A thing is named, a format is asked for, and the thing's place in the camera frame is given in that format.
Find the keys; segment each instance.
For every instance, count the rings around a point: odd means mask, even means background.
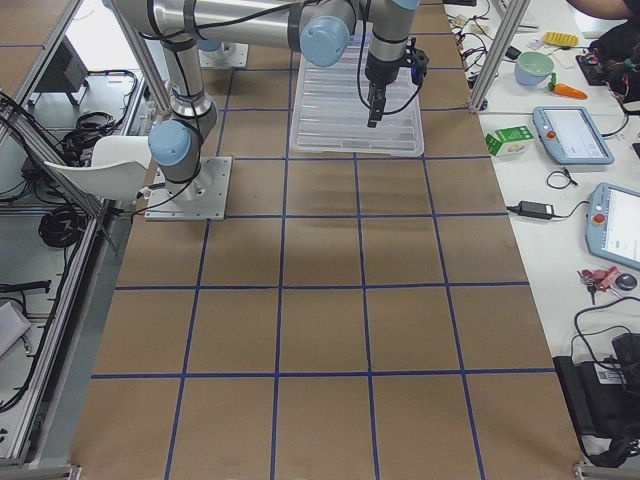
[[[620,276],[617,267],[611,267],[609,270],[578,270],[580,282],[587,287],[587,291],[591,295],[591,304],[596,304],[596,292],[611,292],[618,298],[623,295],[612,287],[615,279]]]
[[[596,292],[598,291],[596,280],[593,278],[593,276],[589,275],[586,270],[578,270],[578,276],[580,277],[580,282],[582,282],[582,284],[587,287],[587,292],[589,292],[589,294],[591,295],[591,305],[595,305]]]
[[[591,305],[596,304],[596,292],[598,291],[598,287],[596,287],[593,283],[587,286],[587,291],[591,294]]]

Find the toy carrot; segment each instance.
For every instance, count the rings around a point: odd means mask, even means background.
[[[570,87],[569,85],[565,85],[564,83],[556,83],[556,74],[551,74],[551,81],[549,82],[549,90],[556,95],[562,95],[563,97],[571,97],[577,98],[580,100],[584,100],[587,98],[587,94],[582,90],[578,90],[577,88]]]

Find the green milk carton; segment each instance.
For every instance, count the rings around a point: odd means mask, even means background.
[[[501,128],[485,137],[489,153],[495,157],[524,152],[533,143],[531,131],[521,127]]]

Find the white chair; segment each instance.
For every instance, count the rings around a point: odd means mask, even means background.
[[[112,136],[98,140],[90,167],[68,167],[45,162],[85,193],[132,202],[143,187],[151,151],[147,137]]]

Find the blue joint cap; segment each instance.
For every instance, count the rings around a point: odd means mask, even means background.
[[[405,10],[416,10],[420,5],[420,0],[393,0],[393,3]]]
[[[189,129],[175,120],[163,122],[149,133],[151,155],[163,167],[180,163],[191,148]]]
[[[220,40],[198,40],[198,50],[203,52],[215,52],[222,46]]]
[[[349,29],[334,16],[314,18],[300,34],[300,50],[307,60],[319,67],[336,63],[349,43]]]

